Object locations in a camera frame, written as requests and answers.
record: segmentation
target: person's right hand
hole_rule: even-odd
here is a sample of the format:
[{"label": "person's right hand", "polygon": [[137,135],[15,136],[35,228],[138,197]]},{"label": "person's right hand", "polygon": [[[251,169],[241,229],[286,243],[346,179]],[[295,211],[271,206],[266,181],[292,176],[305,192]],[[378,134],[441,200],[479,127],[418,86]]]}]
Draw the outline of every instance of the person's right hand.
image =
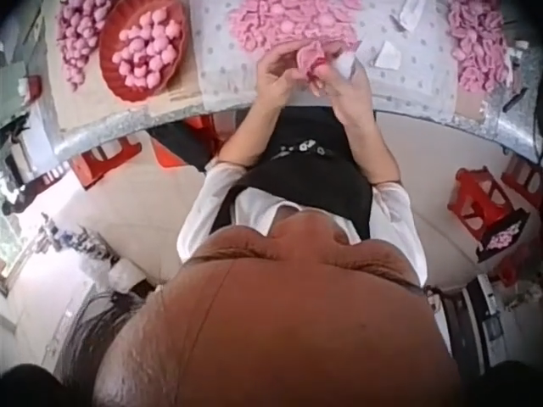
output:
[{"label": "person's right hand", "polygon": [[314,74],[330,97],[336,117],[346,128],[364,130],[375,125],[370,81],[358,60],[355,61],[355,73],[350,80],[330,64],[316,67]]}]

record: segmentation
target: red bowl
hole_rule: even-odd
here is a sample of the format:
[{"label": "red bowl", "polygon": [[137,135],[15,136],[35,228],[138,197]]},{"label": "red bowl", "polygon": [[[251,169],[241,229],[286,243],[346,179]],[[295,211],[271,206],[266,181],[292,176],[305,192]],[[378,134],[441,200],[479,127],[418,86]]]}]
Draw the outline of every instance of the red bowl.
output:
[{"label": "red bowl", "polygon": [[[182,28],[181,36],[172,45],[177,58],[160,71],[162,81],[153,89],[131,88],[125,85],[125,78],[119,73],[118,65],[111,58],[126,44],[119,39],[122,30],[139,25],[139,18],[148,11],[166,7],[168,19],[175,20]],[[120,0],[106,19],[100,34],[99,57],[102,77],[114,95],[127,102],[140,102],[164,90],[181,63],[188,37],[188,20],[179,0]]]}]

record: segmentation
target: pink fabric piece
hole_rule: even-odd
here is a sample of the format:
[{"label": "pink fabric piece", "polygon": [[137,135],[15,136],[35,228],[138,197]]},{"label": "pink fabric piece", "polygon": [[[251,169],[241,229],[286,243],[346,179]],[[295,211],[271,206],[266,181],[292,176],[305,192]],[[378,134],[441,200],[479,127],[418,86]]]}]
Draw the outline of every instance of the pink fabric piece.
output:
[{"label": "pink fabric piece", "polygon": [[448,16],[457,46],[458,81],[468,92],[492,92],[505,82],[506,45],[497,0],[453,0]]},{"label": "pink fabric piece", "polygon": [[319,62],[326,61],[326,54],[322,49],[320,41],[314,41],[301,48],[296,54],[296,64],[298,69],[303,72],[310,80],[313,77],[313,70],[319,65]]},{"label": "pink fabric piece", "polygon": [[361,0],[244,0],[228,20],[230,33],[248,53],[303,38],[351,47],[358,41],[351,25],[357,10]]}]

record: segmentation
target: pile of pink balls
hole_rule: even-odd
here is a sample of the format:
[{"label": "pile of pink balls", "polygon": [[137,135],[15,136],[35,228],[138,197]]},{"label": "pile of pink balls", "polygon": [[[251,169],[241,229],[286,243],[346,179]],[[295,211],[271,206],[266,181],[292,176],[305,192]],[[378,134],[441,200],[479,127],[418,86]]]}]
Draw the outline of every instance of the pile of pink balls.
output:
[{"label": "pile of pink balls", "polygon": [[98,47],[98,36],[111,10],[111,0],[63,0],[57,15],[57,44],[64,75],[72,90],[83,84],[89,55]]},{"label": "pile of pink balls", "polygon": [[139,24],[119,33],[124,47],[113,54],[112,62],[119,67],[125,85],[131,89],[155,89],[162,81],[164,69],[175,62],[182,27],[168,19],[166,8],[149,11]]}]

